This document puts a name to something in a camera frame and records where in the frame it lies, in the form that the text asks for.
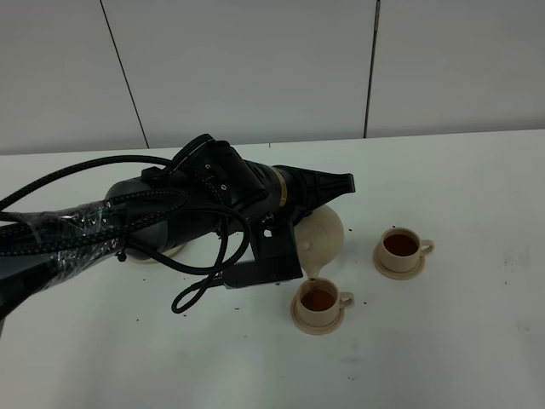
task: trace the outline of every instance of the white table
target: white table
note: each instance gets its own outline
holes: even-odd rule
[[[110,259],[6,319],[2,407],[545,406],[545,131],[237,149],[256,162],[354,174],[357,192],[330,204],[346,241],[323,270],[356,295],[341,328],[312,337],[292,325],[300,280],[216,288],[175,315],[172,299],[192,277]],[[0,192],[106,154],[2,157]],[[101,199],[143,166],[72,176],[14,209]],[[373,268],[373,247],[392,225],[437,245],[413,280]],[[218,243],[202,238],[178,259],[210,265]]]

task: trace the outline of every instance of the tea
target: tea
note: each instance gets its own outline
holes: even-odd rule
[[[314,290],[305,294],[301,299],[301,303],[311,311],[325,311],[333,307],[335,298],[327,291]]]
[[[403,234],[394,234],[386,237],[384,247],[396,256],[411,256],[418,251],[418,244]]]

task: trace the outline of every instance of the cup handle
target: cup handle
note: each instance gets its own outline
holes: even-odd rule
[[[427,256],[435,248],[435,243],[432,240],[421,240],[420,246],[421,248],[424,246],[427,246],[427,248],[422,250],[422,253],[421,253],[423,256]]]
[[[354,304],[354,294],[352,294],[350,291],[341,292],[339,294],[339,298],[341,299],[339,304],[340,308],[350,307],[352,304]]]

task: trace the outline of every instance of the white wall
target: white wall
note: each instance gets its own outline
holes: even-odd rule
[[[385,0],[368,136],[545,128],[542,0]]]
[[[0,153],[146,147],[98,0],[3,0],[0,55]]]
[[[363,136],[374,0],[105,0],[151,147]]]

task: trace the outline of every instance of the plastic wrap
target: plastic wrap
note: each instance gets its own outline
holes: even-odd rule
[[[87,236],[116,226],[119,222],[115,211],[106,201],[59,211],[14,216],[30,228],[38,244]],[[97,262],[122,250],[123,246],[124,239],[111,239],[95,245],[35,256],[35,259],[40,258],[40,263],[47,263],[49,271],[56,273],[43,290],[71,279]]]

